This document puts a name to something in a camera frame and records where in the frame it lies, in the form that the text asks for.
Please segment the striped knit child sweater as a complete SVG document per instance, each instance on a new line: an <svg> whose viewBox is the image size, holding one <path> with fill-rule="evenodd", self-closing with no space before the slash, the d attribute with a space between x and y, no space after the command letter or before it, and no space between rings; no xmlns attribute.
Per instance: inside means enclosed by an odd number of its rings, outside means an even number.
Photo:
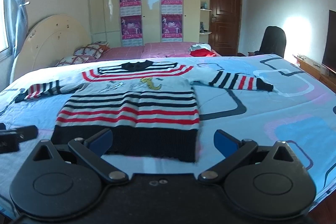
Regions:
<svg viewBox="0 0 336 224"><path fill-rule="evenodd" d="M109 153L195 162L200 124L196 83L227 90L273 90L271 84L244 73L146 60L33 84L15 100L70 95L56 118L54 144L110 129Z"/></svg>

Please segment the red clothing pile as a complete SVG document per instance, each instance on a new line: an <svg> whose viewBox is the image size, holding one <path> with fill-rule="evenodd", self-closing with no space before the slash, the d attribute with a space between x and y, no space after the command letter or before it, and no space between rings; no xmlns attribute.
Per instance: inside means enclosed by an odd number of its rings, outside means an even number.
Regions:
<svg viewBox="0 0 336 224"><path fill-rule="evenodd" d="M215 56L217 56L216 53L214 53L213 51L210 51L206 48L193 50L193 51L190 52L190 55L193 56L193 57L215 57Z"/></svg>

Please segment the blue patterned bed sheet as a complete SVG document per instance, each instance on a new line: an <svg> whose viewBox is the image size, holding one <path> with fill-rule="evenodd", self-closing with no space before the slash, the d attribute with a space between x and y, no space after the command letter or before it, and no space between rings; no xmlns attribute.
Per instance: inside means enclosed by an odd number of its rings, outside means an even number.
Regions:
<svg viewBox="0 0 336 224"><path fill-rule="evenodd" d="M72 218L50 221L21 213L10 197L11 183L37 144L43 139L52 142L58 112L70 95L19 103L16 97L33 84L146 60L244 73L271 84L273 90L227 90L196 83L200 124L195 162L107 150L101 158L125 172L127 182L105 186L92 206ZM38 128L37 138L20 143L18 152L1 154L1 223L311 223L309 211L335 191L335 93L276 55L117 60L39 69L1 92L1 123L7 129ZM214 146L216 130L262 146L287 142L315 183L307 215L287 220L251 217L230 204L220 186L200 182L200 173L224 160Z"/></svg>

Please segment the near patterned pillow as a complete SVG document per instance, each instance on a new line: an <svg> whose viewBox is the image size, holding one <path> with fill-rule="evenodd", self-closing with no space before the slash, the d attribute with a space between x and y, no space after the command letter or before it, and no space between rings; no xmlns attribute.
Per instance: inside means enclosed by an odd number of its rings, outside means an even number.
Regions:
<svg viewBox="0 0 336 224"><path fill-rule="evenodd" d="M68 56L63 57L58 63L56 64L56 67L63 67L67 65L75 65L75 64L85 64L92 61L95 61L96 59L93 56L88 55L79 55L79 56Z"/></svg>

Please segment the patterned pillow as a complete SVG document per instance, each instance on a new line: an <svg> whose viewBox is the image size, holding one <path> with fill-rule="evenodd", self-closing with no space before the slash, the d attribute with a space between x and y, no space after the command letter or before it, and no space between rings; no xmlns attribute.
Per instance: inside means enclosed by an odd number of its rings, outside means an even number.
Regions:
<svg viewBox="0 0 336 224"><path fill-rule="evenodd" d="M75 64L85 64L92 61L95 61L96 59L93 56L88 55L79 55L79 56L68 56L63 57L58 63L56 64L56 67L63 67L67 65L75 65Z"/></svg>
<svg viewBox="0 0 336 224"><path fill-rule="evenodd" d="M74 51L74 56L91 56L95 59L99 59L102 54L109 50L107 42L95 42L82 46Z"/></svg>

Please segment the cream round headboard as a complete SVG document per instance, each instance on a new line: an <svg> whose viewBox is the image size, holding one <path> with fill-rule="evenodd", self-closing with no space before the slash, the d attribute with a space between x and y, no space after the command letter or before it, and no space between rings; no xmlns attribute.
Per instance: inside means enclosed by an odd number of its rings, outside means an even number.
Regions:
<svg viewBox="0 0 336 224"><path fill-rule="evenodd" d="M78 20L67 14L52 15L37 23L14 59L10 82L26 73L53 67L63 57L91 42Z"/></svg>

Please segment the wooden tv cabinet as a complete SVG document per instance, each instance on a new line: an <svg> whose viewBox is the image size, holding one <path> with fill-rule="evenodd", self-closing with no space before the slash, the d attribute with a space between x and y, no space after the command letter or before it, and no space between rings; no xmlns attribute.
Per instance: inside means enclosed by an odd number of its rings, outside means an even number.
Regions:
<svg viewBox="0 0 336 224"><path fill-rule="evenodd" d="M336 93L335 72L306 56L298 55L294 56L294 58L296 59L298 66L303 71L319 80L319 82Z"/></svg>

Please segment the far patterned pillow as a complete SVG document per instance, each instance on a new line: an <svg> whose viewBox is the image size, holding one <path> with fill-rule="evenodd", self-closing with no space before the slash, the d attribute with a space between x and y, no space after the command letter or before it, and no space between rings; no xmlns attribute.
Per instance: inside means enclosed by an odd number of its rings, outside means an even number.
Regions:
<svg viewBox="0 0 336 224"><path fill-rule="evenodd" d="M102 54L109 50L107 42L95 42L82 46L74 51L74 56L91 56L95 59L99 59Z"/></svg>

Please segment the black office chair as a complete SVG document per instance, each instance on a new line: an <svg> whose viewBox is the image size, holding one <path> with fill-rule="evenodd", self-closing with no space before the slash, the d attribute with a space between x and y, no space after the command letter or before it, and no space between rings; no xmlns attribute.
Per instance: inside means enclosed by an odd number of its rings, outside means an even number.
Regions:
<svg viewBox="0 0 336 224"><path fill-rule="evenodd" d="M248 52L248 56L275 54L284 57L286 47L286 34L277 26L268 26L265 29L261 46L258 51Z"/></svg>

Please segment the white patterned garment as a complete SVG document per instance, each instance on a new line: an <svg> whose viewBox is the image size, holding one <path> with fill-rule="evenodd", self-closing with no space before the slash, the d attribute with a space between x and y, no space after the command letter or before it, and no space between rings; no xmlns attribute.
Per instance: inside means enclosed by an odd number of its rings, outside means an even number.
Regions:
<svg viewBox="0 0 336 224"><path fill-rule="evenodd" d="M212 48L209 44L206 43L200 43L200 44L193 44L192 46L189 47L188 51L192 52L192 51L196 51L196 50L208 50L208 51L212 51Z"/></svg>

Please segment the white corner shelves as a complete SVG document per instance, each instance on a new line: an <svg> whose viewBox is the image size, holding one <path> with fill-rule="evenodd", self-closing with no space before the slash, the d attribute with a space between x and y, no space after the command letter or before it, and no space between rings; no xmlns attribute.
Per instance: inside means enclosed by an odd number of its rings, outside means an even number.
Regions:
<svg viewBox="0 0 336 224"><path fill-rule="evenodd" d="M210 17L211 17L211 1L201 0L200 21L203 23L204 33L200 34L199 41L207 43L210 36Z"/></svg>

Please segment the lower left pink poster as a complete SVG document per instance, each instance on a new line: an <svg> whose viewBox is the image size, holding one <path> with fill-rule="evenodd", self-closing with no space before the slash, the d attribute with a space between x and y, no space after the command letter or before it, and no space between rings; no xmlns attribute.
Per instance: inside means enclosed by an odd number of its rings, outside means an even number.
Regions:
<svg viewBox="0 0 336 224"><path fill-rule="evenodd" d="M121 44L123 47L143 46L142 18L140 15L121 17Z"/></svg>

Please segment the pink plaid bed cover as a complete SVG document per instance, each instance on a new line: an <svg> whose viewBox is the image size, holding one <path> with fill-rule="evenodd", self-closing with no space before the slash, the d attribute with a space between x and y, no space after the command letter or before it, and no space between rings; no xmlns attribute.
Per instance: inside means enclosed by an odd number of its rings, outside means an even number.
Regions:
<svg viewBox="0 0 336 224"><path fill-rule="evenodd" d="M147 43L144 46L110 48L96 61L131 60L165 57L192 57L191 48L200 46L207 48L211 53L207 56L221 56L211 48L209 44L197 44L194 42L165 42Z"/></svg>

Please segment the lower right pink poster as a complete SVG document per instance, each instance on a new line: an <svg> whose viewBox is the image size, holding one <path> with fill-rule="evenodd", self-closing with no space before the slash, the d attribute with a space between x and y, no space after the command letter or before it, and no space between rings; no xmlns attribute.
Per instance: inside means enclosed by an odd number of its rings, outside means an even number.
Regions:
<svg viewBox="0 0 336 224"><path fill-rule="evenodd" d="M182 42L181 15L162 15L162 42Z"/></svg>

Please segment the brown wooden door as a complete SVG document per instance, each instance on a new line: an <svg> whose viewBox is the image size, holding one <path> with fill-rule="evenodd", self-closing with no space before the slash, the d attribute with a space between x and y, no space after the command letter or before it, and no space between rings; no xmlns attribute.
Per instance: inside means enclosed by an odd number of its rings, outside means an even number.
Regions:
<svg viewBox="0 0 336 224"><path fill-rule="evenodd" d="M222 56L238 53L242 0L210 0L209 44Z"/></svg>

